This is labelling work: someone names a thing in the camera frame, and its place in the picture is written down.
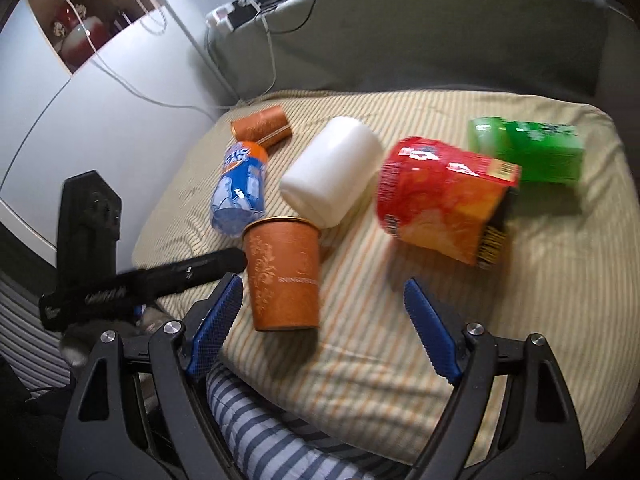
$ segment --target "orange paper cup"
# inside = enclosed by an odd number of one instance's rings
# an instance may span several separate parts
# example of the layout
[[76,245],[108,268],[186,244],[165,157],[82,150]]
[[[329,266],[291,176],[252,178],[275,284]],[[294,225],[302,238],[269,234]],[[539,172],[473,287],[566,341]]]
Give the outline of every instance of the orange paper cup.
[[231,121],[231,132],[237,140],[257,142],[270,148],[292,134],[282,106],[272,106],[237,121]]
[[265,218],[244,229],[256,330],[319,327],[319,234],[311,222],[293,216]]

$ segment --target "blue and orange bottle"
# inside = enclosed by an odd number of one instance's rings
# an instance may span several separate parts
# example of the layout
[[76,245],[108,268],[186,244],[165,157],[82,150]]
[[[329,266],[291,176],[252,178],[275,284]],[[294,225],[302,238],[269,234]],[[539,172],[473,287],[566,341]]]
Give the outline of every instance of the blue and orange bottle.
[[244,228],[264,216],[264,179],[267,152],[255,142],[235,142],[225,152],[222,174],[211,196],[212,227],[238,237]]

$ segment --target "red and orange food package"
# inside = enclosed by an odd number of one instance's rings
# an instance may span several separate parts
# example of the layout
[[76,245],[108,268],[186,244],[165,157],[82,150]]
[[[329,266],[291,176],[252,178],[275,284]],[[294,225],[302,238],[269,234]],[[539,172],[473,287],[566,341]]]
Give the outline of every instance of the red and orange food package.
[[469,265],[494,264],[520,167],[439,140],[408,137],[380,170],[377,214],[384,230]]

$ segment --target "mattress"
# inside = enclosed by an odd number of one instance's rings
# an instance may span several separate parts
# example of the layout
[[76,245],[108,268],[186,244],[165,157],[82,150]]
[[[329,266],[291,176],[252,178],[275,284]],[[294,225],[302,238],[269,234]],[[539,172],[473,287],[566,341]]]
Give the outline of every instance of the mattress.
[[[211,229],[210,194],[231,140],[229,122],[275,104],[285,109],[294,135],[269,153],[268,216],[295,214],[279,196],[278,181],[334,116],[367,123],[387,149],[406,136],[464,148],[467,121],[479,116],[577,127],[586,146],[580,183],[523,184],[510,243],[492,269],[469,267],[385,234],[374,215],[372,182],[343,222],[322,232],[321,328],[254,332],[245,287],[222,358],[258,393],[321,431],[412,463],[451,392],[434,373],[402,306],[404,282],[420,276],[463,319],[483,323],[494,335],[546,336],[592,462],[624,421],[640,379],[640,210],[611,119],[589,105],[499,92],[272,94],[226,113],[186,157],[140,234],[137,266],[240,244]],[[213,287],[160,303],[179,318]],[[496,380],[471,462],[488,449],[502,388],[504,382]]]

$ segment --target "gold cup rim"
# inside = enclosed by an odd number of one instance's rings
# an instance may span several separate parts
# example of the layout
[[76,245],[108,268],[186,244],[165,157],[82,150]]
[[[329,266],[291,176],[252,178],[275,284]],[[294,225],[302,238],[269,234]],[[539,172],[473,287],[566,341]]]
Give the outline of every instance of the gold cup rim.
[[306,218],[302,218],[300,216],[270,216],[268,218],[261,218],[259,220],[256,220],[255,222],[251,222],[247,227],[245,227],[242,230],[242,239],[244,240],[244,237],[249,232],[249,230],[258,224],[265,224],[268,222],[284,222],[284,221],[308,224],[311,227],[313,227],[316,231],[318,231],[318,236],[320,235],[320,228],[316,224],[314,224],[311,220],[307,220]]

